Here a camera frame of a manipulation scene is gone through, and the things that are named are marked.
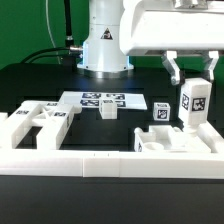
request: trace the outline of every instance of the cube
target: cube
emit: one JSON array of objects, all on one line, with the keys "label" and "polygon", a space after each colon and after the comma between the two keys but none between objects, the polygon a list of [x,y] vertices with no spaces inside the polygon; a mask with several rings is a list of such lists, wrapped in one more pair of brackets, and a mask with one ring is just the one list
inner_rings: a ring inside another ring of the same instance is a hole
[{"label": "cube", "polygon": [[170,120],[170,105],[169,103],[154,103],[153,118],[155,121]]},{"label": "cube", "polygon": [[99,111],[102,119],[117,119],[117,103],[111,97],[101,97]]}]

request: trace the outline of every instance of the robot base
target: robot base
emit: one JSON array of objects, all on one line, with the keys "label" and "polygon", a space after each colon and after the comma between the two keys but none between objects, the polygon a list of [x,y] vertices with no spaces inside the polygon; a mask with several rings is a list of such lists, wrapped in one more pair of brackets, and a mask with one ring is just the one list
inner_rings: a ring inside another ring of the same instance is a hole
[{"label": "robot base", "polygon": [[129,69],[117,72],[103,72],[103,71],[91,71],[78,67],[78,72],[82,75],[86,75],[92,78],[98,79],[119,79],[131,76],[133,74],[133,66]]}]

